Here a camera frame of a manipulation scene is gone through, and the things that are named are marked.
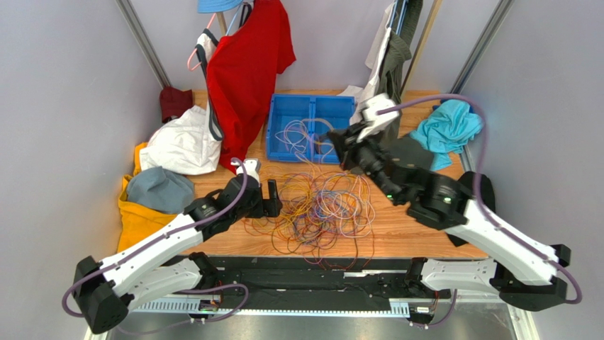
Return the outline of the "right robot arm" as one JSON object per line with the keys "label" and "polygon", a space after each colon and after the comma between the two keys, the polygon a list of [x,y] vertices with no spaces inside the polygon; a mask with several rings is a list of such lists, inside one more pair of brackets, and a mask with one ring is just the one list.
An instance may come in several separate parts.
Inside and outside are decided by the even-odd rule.
{"label": "right robot arm", "polygon": [[362,126],[332,130],[340,166],[360,169],[394,205],[406,206],[420,224],[447,234],[456,246],[472,244],[487,254],[478,261],[413,259],[408,285],[437,290],[473,290],[538,312],[567,301],[567,283],[557,271],[569,264],[569,248],[522,236],[489,210],[460,180],[430,170],[433,155],[409,136],[383,146],[360,137]]}

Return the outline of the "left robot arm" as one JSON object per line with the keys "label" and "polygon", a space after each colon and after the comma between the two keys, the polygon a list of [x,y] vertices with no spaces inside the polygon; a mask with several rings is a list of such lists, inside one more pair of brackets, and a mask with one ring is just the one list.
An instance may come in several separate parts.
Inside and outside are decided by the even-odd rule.
{"label": "left robot arm", "polygon": [[283,204],[277,183],[269,179],[268,198],[261,183],[251,175],[238,174],[223,189],[193,200],[172,221],[137,244],[96,261],[88,256],[79,261],[72,287],[75,312],[62,300],[66,313],[86,320],[94,334],[117,327],[137,307],[185,290],[209,290],[205,276],[212,271],[201,253],[190,255],[172,266],[166,262],[217,234],[237,221],[277,217]]}

